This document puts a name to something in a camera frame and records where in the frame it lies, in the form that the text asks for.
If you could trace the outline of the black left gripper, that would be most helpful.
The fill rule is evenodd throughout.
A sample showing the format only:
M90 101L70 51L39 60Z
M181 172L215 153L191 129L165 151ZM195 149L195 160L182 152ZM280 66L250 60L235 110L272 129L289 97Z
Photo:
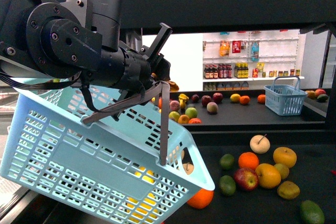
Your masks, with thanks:
M151 73L154 73L159 80L170 81L171 64L160 51L173 30L165 23L160 23L160 26L161 29L152 44L149 47L142 46L140 54L145 56L147 62L150 64Z

